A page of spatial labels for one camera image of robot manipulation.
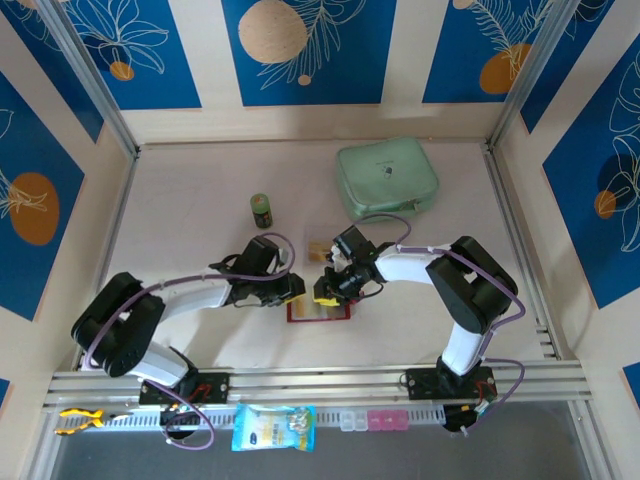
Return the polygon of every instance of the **gray floor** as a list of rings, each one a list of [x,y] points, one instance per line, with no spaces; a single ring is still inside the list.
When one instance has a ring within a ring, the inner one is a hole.
[[[442,427],[407,432],[319,429],[316,451],[233,453],[230,431],[213,448],[184,452],[159,432],[84,432],[63,440],[53,478],[87,479],[584,479],[585,467],[565,404],[510,404],[470,438]]]

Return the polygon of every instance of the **yellow pliers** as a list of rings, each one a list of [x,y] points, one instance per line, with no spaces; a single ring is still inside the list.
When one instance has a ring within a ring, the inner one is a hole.
[[[74,433],[77,433],[81,430],[84,430],[85,428],[89,428],[89,427],[96,427],[96,428],[102,428],[104,427],[104,421],[103,421],[103,417],[104,417],[104,410],[83,410],[80,408],[67,408],[66,410],[62,410],[60,412],[60,416],[61,417],[69,417],[71,415],[81,415],[83,417],[87,417],[88,420],[85,423],[82,423],[80,425],[78,425],[77,427],[73,427],[73,428],[58,428],[56,429],[56,433],[58,435],[73,435]],[[122,414],[122,415],[110,415],[109,419],[110,420],[115,420],[117,418],[122,418],[122,417],[126,417],[129,414]]]

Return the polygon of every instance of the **white table surface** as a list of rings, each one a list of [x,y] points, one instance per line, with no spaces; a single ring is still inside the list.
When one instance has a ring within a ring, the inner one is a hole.
[[[241,253],[252,236],[263,232],[255,227],[249,207],[249,198],[258,192],[269,196],[271,231],[288,236],[303,257],[306,226],[329,226],[337,235],[350,224],[335,182],[335,156],[355,143],[143,150],[109,276],[126,270],[148,285],[202,272],[209,263]],[[413,233],[404,243],[439,245],[471,235],[523,290],[480,146],[423,145],[440,191],[434,207],[411,220]],[[395,240],[403,228],[399,222],[382,222],[361,230],[377,244]],[[308,286],[319,272],[303,258],[294,271]],[[202,368],[374,366],[435,361],[453,325],[435,288],[405,282],[387,284],[354,313],[347,321],[288,324],[284,306],[208,309],[164,322],[154,339],[182,350]],[[488,355],[543,359],[533,315],[500,329]]]

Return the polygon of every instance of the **snack bag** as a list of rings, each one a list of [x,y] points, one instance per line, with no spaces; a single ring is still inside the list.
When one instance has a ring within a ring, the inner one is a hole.
[[[315,446],[316,409],[238,405],[231,450],[297,448],[312,452]]]

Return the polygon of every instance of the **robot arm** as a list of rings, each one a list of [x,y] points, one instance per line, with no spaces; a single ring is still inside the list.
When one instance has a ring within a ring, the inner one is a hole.
[[[334,239],[333,265],[325,268],[313,293],[318,303],[344,305],[360,301],[362,287],[369,282],[404,280],[434,285],[455,322],[438,359],[439,388],[455,396],[477,371],[491,323],[507,311],[511,300],[479,275],[470,280],[472,270],[447,255],[447,250],[473,262],[517,294],[513,279],[471,237],[439,248],[412,249],[392,243],[375,247],[353,226]]]
[[[215,280],[215,284],[190,284],[195,287],[166,301],[151,293],[143,295],[127,312],[126,321],[120,318],[106,331],[92,360],[112,377],[132,374],[188,396],[197,384],[198,371],[176,350],[152,342],[158,324],[189,311],[236,305],[250,295],[257,297],[260,306],[281,305],[293,300],[305,293],[303,280],[290,272],[282,276],[271,273],[284,263],[283,257],[284,253],[275,243],[257,236],[242,254],[231,255],[209,266],[213,272],[225,277]],[[252,281],[239,276],[268,278]],[[73,326],[73,339],[88,350],[107,320],[141,291],[141,282],[128,272],[115,275]]]

